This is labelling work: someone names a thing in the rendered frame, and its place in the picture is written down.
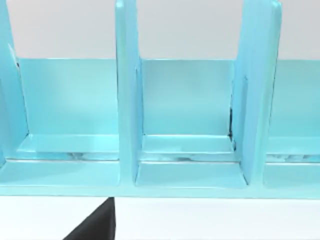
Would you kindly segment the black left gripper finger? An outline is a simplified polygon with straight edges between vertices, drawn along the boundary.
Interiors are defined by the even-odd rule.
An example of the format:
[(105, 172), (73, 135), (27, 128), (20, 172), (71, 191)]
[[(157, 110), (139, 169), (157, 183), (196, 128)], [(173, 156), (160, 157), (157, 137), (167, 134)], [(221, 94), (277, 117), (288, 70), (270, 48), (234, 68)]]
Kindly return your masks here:
[(115, 240), (115, 198), (108, 197), (63, 240)]

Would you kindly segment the light blue rack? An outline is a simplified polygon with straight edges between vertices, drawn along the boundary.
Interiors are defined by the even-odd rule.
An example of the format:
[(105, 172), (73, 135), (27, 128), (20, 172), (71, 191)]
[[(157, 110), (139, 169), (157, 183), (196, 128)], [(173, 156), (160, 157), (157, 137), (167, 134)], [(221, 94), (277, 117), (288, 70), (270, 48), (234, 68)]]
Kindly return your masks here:
[(320, 59), (278, 58), (279, 0), (244, 0), (236, 59), (24, 58), (0, 0), (0, 196), (320, 199)]

